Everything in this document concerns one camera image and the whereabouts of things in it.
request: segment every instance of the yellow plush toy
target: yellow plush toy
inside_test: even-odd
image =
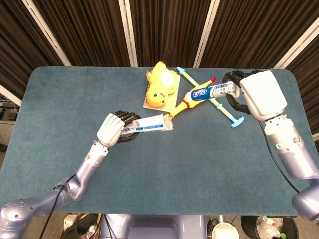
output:
[[[165,104],[168,95],[175,92],[176,81],[179,80],[180,75],[170,71],[164,62],[159,61],[152,72],[147,71],[146,77],[150,83],[146,95],[147,101],[152,107],[161,107]]]

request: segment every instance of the white robotic hand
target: white robotic hand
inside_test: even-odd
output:
[[[126,125],[136,119],[140,119],[140,117],[135,113],[123,111],[109,113],[97,132],[99,142],[106,147],[112,147],[116,143],[131,141],[138,135],[138,133],[129,137],[121,137],[121,133]]]

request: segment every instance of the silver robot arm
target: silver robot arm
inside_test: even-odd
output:
[[[22,238],[31,218],[49,214],[55,200],[55,210],[63,207],[68,197],[74,201],[81,200],[91,178],[108,154],[108,148],[117,142],[130,141],[129,137],[120,137],[122,129],[138,118],[139,116],[134,113],[122,111],[109,114],[97,133],[98,140],[93,142],[74,177],[58,183],[55,189],[42,196],[21,199],[4,205],[0,212],[0,239]]]
[[[247,105],[240,105],[234,100],[239,97],[239,91],[244,95]],[[225,75],[223,84],[191,93],[195,101],[224,95],[235,110],[265,122],[264,132],[289,176],[308,180],[310,186],[295,195],[292,204],[300,216],[319,226],[319,168],[294,123],[283,113],[287,101],[275,76],[271,71],[255,70],[250,74],[234,70]]]

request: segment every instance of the toothpaste tube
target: toothpaste tube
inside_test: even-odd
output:
[[[211,98],[218,98],[226,94],[231,94],[236,97],[239,94],[239,88],[233,82],[214,85],[191,92],[191,99],[193,101],[206,100]]]
[[[122,130],[122,135],[135,132],[167,131],[172,129],[173,123],[171,118],[164,117],[162,114],[134,120]]]

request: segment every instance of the yellow rubber chicken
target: yellow rubber chicken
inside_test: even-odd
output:
[[[190,93],[194,90],[200,89],[200,88],[206,88],[210,83],[212,83],[211,80],[207,81],[206,83],[196,86],[193,89],[191,89],[189,92],[186,93],[184,99],[182,102],[171,112],[169,112],[164,117],[170,117],[171,119],[174,118],[178,113],[182,112],[183,110],[187,108],[194,108],[196,105],[204,102],[204,101],[193,101],[191,99]]]

